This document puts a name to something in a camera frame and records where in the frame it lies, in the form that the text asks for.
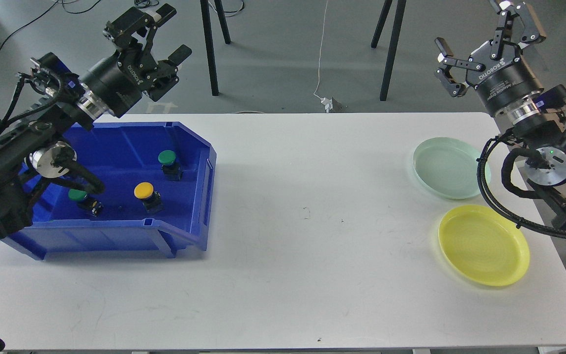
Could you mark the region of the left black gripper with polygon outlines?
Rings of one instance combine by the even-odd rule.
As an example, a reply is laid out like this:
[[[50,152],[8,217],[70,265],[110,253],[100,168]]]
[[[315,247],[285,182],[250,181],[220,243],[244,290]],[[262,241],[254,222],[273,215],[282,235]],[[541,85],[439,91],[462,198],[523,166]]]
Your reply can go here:
[[[157,102],[179,83],[179,66],[192,54],[192,49],[180,45],[160,61],[151,54],[157,30],[176,14],[177,10],[170,4],[162,4],[155,10],[131,7],[113,22],[106,23],[103,35],[117,47],[116,52],[90,68],[81,82],[113,116],[122,117],[143,96]],[[135,34],[144,39],[144,45]]]

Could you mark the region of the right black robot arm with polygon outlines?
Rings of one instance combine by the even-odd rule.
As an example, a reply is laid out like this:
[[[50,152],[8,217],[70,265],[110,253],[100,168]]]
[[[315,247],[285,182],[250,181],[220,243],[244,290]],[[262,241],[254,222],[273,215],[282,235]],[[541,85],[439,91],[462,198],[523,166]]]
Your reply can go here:
[[[435,76],[451,97],[473,88],[491,117],[510,121],[477,159],[478,188],[487,204],[516,227],[566,239],[566,88],[544,90],[525,62],[523,48],[546,38],[533,8],[525,2],[490,4],[498,18],[493,38],[467,59],[456,58],[445,39],[436,38],[440,66]],[[510,146],[501,168],[504,188],[522,199],[543,200],[555,213],[551,226],[513,213],[494,197],[484,172],[500,143]]]

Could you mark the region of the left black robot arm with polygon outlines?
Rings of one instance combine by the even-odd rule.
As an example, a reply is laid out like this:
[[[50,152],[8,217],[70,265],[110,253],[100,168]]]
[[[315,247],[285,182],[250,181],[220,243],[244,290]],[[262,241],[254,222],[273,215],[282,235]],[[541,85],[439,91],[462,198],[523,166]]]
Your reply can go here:
[[[103,34],[116,50],[83,76],[52,53],[34,59],[31,74],[19,75],[15,96],[29,84],[42,98],[0,119],[0,239],[33,224],[33,207],[50,184],[103,193],[103,182],[77,161],[64,134],[76,124],[91,130],[104,114],[121,118],[143,96],[159,101],[179,82],[178,68],[191,49],[181,45],[164,60],[151,53],[157,30],[176,13],[167,3],[131,7],[108,22]]]

